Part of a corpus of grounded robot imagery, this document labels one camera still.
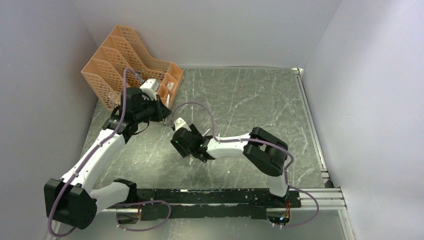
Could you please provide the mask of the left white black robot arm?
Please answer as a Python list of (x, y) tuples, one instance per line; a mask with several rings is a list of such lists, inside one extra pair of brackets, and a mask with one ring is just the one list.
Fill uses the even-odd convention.
[(100, 189), (94, 189), (94, 184), (104, 167), (139, 133), (139, 124), (160, 122), (171, 113), (159, 96), (137, 87), (123, 91), (120, 105), (112, 110), (97, 140), (83, 157), (60, 179), (51, 178), (44, 185), (45, 209), (52, 235), (53, 221), (83, 230), (104, 209), (114, 205), (132, 208), (138, 203), (135, 182), (119, 178)]

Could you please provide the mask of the white marker pen green tip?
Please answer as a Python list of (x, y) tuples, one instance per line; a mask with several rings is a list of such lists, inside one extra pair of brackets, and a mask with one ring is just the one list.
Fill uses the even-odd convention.
[[(168, 93), (167, 98), (166, 98), (166, 103), (165, 106), (169, 109), (169, 105), (170, 105), (170, 93)], [(163, 125), (166, 126), (167, 125), (167, 120), (168, 120), (168, 116), (166, 116), (163, 120)]]

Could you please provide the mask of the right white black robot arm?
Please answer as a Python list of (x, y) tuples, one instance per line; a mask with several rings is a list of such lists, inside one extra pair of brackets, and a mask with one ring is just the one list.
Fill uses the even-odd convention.
[(285, 177), (286, 160), (290, 157), (288, 145), (260, 127), (250, 133), (233, 137), (203, 136), (191, 124), (172, 127), (171, 144), (183, 157), (192, 156), (206, 163), (224, 157), (245, 157), (269, 182), (270, 202), (282, 207), (289, 200), (289, 186)]

